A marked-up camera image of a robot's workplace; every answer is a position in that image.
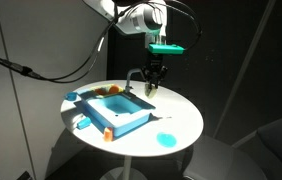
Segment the dark background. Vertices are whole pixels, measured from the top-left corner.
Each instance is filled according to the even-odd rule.
[[[119,1],[128,4],[136,1]],[[181,56],[164,57],[169,68],[161,86],[187,97],[203,115],[212,136],[268,1],[182,1],[198,15],[203,35]],[[188,46],[195,30],[169,10],[168,44]],[[126,79],[144,65],[144,35],[109,33],[107,79]],[[255,128],[282,117],[282,0],[277,0],[217,139],[234,143]]]

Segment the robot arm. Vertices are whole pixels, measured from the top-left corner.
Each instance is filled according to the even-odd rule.
[[[150,0],[147,1],[148,4],[141,3],[136,6],[132,5],[133,7],[115,7],[112,0],[84,0],[84,2],[109,21],[115,18],[116,10],[118,14],[126,11],[122,17],[117,19],[115,27],[123,35],[146,33],[146,48],[149,44],[166,44],[167,9],[164,0]],[[166,71],[167,68],[162,66],[162,55],[148,52],[146,65],[140,71],[136,71],[140,72],[146,81],[145,94],[148,97],[153,97],[156,93],[158,84],[164,78]],[[128,81],[126,90],[130,89]]]
[[[158,44],[165,44],[165,28],[167,26],[167,9],[164,0],[150,0],[139,5],[121,7],[115,6],[112,0],[84,0],[93,10],[111,21],[115,18],[115,8],[118,13],[127,12],[119,17],[116,28],[123,35],[146,33]]]

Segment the floor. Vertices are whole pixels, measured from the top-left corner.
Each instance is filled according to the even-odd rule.
[[[183,180],[175,154],[132,159],[131,167],[148,180]],[[46,180],[98,180],[109,170],[122,167],[124,157],[87,146]]]

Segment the white robot arm segment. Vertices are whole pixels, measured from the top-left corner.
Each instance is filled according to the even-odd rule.
[[[112,0],[84,0],[84,2],[107,20],[111,21],[115,18],[115,4]],[[147,33],[165,37],[167,25],[165,2],[164,0],[150,0],[148,3],[132,7],[124,16],[119,17],[116,23],[117,29],[124,35]],[[118,6],[117,8],[120,14],[130,6]]]

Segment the white wall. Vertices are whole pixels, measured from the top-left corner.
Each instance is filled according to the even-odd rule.
[[[47,77],[64,75],[81,64],[107,24],[81,0],[0,0],[0,19],[10,61]],[[34,176],[21,122],[37,180],[45,179],[82,148],[74,137],[65,136],[63,145],[58,146],[57,161],[49,162],[65,128],[60,117],[63,95],[84,84],[105,80],[106,52],[107,42],[91,73],[65,85],[16,73],[11,78],[9,71],[0,66],[0,179],[14,180],[25,170]],[[0,37],[0,57],[4,55]]]

